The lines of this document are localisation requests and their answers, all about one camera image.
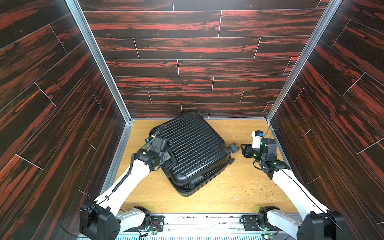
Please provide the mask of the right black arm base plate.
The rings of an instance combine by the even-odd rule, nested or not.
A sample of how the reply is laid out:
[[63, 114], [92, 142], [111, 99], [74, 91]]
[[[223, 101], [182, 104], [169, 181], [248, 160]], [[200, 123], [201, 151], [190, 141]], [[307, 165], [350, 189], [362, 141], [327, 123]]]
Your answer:
[[240, 223], [243, 225], [246, 232], [262, 231], [262, 232], [279, 232], [280, 229], [270, 224], [259, 223], [258, 215], [243, 215], [240, 218]]

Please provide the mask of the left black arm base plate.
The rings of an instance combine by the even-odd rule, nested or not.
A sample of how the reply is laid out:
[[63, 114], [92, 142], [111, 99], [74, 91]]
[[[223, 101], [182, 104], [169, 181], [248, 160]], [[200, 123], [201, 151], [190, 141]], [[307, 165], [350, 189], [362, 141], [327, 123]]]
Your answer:
[[139, 227], [134, 227], [127, 232], [162, 232], [164, 230], [165, 216], [162, 215], [150, 215], [149, 219], [144, 220], [144, 223]]

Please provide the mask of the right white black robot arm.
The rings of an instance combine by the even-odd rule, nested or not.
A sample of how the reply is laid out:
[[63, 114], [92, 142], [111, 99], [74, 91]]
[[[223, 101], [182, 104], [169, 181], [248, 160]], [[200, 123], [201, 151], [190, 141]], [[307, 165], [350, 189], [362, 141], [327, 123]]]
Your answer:
[[276, 141], [265, 138], [262, 131], [253, 131], [252, 138], [251, 144], [241, 145], [243, 156], [253, 159], [258, 164], [256, 168], [283, 190], [301, 217], [295, 219], [276, 206], [262, 207], [257, 216], [242, 216], [245, 231], [259, 229], [267, 232], [266, 240], [275, 237], [279, 231], [295, 240], [347, 240], [350, 232], [343, 215], [332, 212], [317, 200], [291, 168], [278, 160]]

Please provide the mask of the black ribbed hard-shell suitcase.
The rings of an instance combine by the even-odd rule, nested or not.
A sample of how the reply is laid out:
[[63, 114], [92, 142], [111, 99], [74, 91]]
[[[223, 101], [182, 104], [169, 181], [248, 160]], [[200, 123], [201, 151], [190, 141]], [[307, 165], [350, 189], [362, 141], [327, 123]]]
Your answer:
[[161, 168], [176, 191], [189, 197], [234, 162], [231, 154], [240, 148], [226, 146], [221, 136], [204, 120], [201, 111], [185, 113], [153, 128], [169, 141], [170, 159]]

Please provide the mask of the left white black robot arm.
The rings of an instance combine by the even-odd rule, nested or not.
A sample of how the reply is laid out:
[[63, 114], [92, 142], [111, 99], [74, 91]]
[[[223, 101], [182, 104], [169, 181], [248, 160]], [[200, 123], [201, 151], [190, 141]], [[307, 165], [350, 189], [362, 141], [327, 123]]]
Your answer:
[[120, 214], [119, 210], [144, 178], [172, 158], [170, 146], [171, 143], [165, 138], [151, 135], [146, 144], [132, 154], [130, 166], [118, 180], [95, 200], [86, 200], [75, 212], [79, 215], [79, 233], [75, 235], [67, 230], [64, 221], [60, 222], [62, 230], [80, 239], [114, 240], [125, 230], [137, 227], [146, 229], [150, 211], [134, 207]]

